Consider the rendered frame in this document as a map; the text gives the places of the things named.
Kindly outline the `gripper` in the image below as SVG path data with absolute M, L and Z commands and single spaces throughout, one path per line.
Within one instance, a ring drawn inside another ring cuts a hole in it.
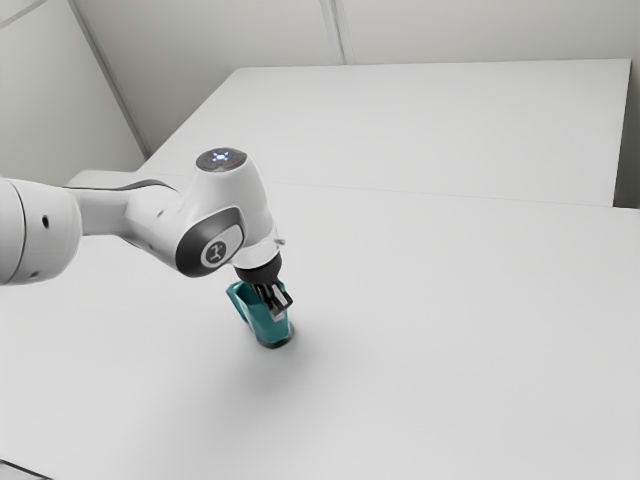
M 268 306 L 273 321 L 281 321 L 293 303 L 285 285 L 279 281 L 281 268 L 281 256 L 274 256 L 269 262 L 256 268 L 234 268 L 241 281 L 254 285 L 253 290 L 260 301 Z M 268 285 L 267 293 L 263 285 Z

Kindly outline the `teal faceted mug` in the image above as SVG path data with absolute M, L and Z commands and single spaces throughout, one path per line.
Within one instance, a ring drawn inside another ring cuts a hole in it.
M 279 320 L 275 320 L 249 283 L 235 282 L 226 289 L 226 294 L 261 345 L 278 348 L 293 338 L 294 327 L 288 314 L 284 312 Z

